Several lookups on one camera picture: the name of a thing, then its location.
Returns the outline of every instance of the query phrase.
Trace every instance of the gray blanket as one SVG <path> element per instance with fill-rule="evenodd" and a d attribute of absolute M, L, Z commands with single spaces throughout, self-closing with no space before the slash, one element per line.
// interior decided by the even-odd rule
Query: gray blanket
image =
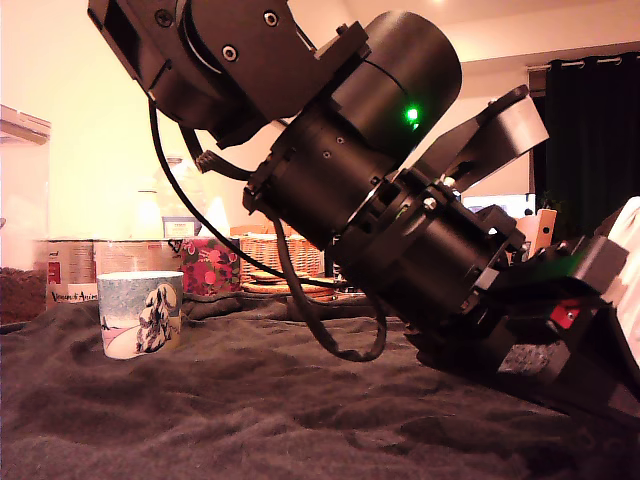
<path fill-rule="evenodd" d="M 2 478 L 634 478 L 638 455 L 562 415 L 421 366 L 390 323 L 373 363 L 331 357 L 284 300 L 190 302 L 174 352 L 116 361 L 96 304 L 1 337 Z M 361 307 L 325 311 L 366 349 Z"/>

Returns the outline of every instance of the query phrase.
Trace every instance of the wicker basket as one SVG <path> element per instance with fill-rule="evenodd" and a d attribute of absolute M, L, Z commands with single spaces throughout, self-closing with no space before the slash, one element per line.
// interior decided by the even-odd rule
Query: wicker basket
<path fill-rule="evenodd" d="M 278 258 L 278 246 L 274 234 L 249 233 L 238 237 L 240 248 L 249 256 L 264 263 L 265 265 L 281 270 Z M 291 262 L 297 272 L 306 272 L 312 277 L 324 273 L 324 262 L 322 253 L 311 245 L 307 239 L 301 235 L 291 235 L 287 237 Z M 249 274 L 258 268 L 250 263 L 240 261 L 240 282 L 249 282 Z"/>

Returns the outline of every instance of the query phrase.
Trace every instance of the can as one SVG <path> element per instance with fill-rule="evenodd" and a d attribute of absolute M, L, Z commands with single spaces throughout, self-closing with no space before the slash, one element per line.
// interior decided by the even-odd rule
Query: can
<path fill-rule="evenodd" d="M 46 264 L 47 309 L 58 303 L 98 299 L 92 240 L 38 242 L 37 263 Z"/>

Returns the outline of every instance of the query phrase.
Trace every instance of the red tag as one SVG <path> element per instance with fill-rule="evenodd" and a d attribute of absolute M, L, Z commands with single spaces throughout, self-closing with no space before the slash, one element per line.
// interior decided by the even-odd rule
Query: red tag
<path fill-rule="evenodd" d="M 575 305 L 558 305 L 551 313 L 551 320 L 556 322 L 565 330 L 573 325 L 573 322 L 580 314 L 580 309 Z"/>
<path fill-rule="evenodd" d="M 56 285 L 62 283 L 60 281 L 60 262 L 49 262 L 47 282 L 55 283 Z"/>

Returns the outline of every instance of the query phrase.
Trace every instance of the green led light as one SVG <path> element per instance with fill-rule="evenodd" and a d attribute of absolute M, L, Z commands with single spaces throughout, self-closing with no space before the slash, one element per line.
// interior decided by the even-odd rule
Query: green led light
<path fill-rule="evenodd" d="M 407 120 L 409 120 L 410 122 L 415 122 L 416 120 L 418 120 L 419 116 L 420 112 L 418 112 L 417 108 L 411 108 L 407 110 Z"/>

